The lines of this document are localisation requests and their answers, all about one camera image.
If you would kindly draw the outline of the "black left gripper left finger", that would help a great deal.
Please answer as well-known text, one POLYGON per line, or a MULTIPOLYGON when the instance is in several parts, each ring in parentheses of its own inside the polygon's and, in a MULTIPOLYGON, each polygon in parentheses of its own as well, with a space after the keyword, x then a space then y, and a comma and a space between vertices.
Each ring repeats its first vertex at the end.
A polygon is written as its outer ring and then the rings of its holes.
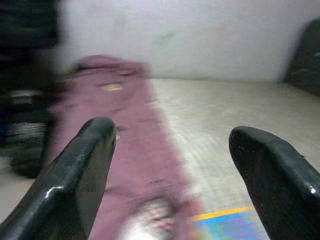
POLYGON ((86 240, 116 146, 107 117, 88 120, 0 225, 3 240, 86 240))

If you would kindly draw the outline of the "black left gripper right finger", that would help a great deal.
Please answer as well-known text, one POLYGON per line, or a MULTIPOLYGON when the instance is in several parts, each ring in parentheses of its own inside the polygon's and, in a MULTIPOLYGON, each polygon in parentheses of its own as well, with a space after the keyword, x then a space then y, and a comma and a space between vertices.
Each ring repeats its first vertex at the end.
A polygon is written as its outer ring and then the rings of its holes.
POLYGON ((292 145, 267 131, 235 127, 229 152, 271 240, 320 238, 320 174, 292 145))

